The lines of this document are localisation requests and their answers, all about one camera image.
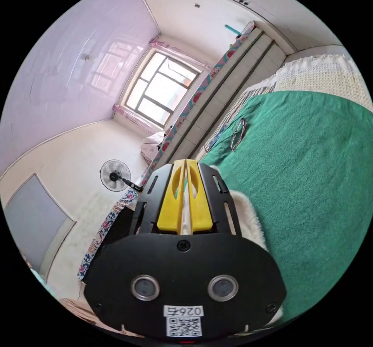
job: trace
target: green blanket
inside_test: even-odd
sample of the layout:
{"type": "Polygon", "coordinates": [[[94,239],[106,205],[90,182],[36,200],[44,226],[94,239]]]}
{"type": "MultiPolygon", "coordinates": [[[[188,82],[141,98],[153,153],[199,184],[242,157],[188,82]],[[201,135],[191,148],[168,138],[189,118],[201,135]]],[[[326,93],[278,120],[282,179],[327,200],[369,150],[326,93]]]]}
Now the green blanket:
{"type": "Polygon", "coordinates": [[[373,114],[324,93],[260,95],[201,163],[251,200],[287,287],[282,322],[314,306],[351,264],[373,215],[373,114]],[[242,117],[246,135],[232,152],[242,117]]]}

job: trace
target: printed number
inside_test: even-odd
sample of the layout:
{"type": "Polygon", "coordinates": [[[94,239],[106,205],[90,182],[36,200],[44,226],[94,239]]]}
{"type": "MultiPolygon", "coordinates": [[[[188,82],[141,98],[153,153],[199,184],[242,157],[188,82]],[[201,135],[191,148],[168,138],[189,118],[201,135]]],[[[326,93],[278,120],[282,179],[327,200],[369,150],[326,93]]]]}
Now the printed number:
{"type": "Polygon", "coordinates": [[[195,307],[178,307],[178,306],[171,306],[165,305],[163,310],[164,317],[194,317],[194,316],[203,316],[203,307],[202,306],[195,306],[195,307]]]}

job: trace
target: qr code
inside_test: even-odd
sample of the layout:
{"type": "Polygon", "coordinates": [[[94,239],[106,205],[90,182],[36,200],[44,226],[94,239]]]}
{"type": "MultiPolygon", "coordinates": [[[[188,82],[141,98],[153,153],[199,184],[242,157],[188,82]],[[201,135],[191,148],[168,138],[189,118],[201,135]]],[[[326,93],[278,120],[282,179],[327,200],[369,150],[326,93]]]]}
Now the qr code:
{"type": "Polygon", "coordinates": [[[167,317],[167,336],[202,336],[200,317],[167,317]]]}

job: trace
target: pink curtain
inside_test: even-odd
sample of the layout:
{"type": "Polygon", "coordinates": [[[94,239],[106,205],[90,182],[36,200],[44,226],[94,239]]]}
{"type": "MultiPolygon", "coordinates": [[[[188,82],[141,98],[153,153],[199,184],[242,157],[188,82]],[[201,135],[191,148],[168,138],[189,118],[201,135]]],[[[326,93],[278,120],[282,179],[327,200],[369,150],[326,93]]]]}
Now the pink curtain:
{"type": "Polygon", "coordinates": [[[184,59],[185,61],[189,61],[191,63],[202,66],[202,67],[208,69],[209,71],[211,71],[211,69],[212,69],[207,63],[203,62],[202,60],[200,60],[200,59],[198,59],[198,58],[196,58],[196,57],[178,49],[177,47],[171,46],[171,45],[169,45],[165,42],[158,41],[156,39],[151,39],[150,42],[149,42],[149,46],[157,47],[158,49],[161,49],[161,50],[163,49],[165,51],[171,51],[173,54],[175,54],[176,56],[184,59]]]}
{"type": "Polygon", "coordinates": [[[154,133],[154,127],[150,125],[146,120],[143,120],[140,115],[136,114],[135,112],[131,111],[127,107],[114,105],[113,106],[114,112],[118,112],[127,119],[131,120],[133,123],[141,127],[142,129],[146,130],[149,133],[154,133]]]}

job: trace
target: bed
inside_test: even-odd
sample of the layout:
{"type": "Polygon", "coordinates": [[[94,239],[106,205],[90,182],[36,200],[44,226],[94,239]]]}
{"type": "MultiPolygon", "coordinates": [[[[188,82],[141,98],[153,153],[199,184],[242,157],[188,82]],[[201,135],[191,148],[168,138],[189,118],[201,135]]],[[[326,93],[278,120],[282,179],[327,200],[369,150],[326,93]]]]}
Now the bed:
{"type": "MultiPolygon", "coordinates": [[[[285,64],[242,93],[196,159],[218,166],[253,203],[288,289],[281,321],[315,305],[348,268],[373,215],[373,103],[353,61],[322,55],[285,64]],[[232,152],[241,118],[247,133],[232,152]]],[[[136,198],[129,190],[114,211],[136,198]]]]}

